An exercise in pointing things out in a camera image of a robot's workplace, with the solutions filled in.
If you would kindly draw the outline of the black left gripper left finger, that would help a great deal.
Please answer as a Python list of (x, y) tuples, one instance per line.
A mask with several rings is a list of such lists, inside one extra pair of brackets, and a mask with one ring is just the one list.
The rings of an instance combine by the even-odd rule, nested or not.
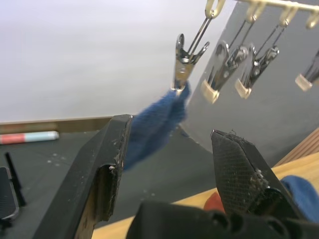
[(39, 224), (35, 239), (90, 239), (108, 221), (124, 168), (131, 115), (114, 116), (76, 155)]

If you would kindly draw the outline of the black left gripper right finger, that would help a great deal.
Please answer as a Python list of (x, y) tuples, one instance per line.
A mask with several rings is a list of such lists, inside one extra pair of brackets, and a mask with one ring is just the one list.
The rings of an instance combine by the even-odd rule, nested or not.
[(227, 214), (304, 218), (255, 145), (219, 130), (212, 132), (211, 143), (216, 187)]

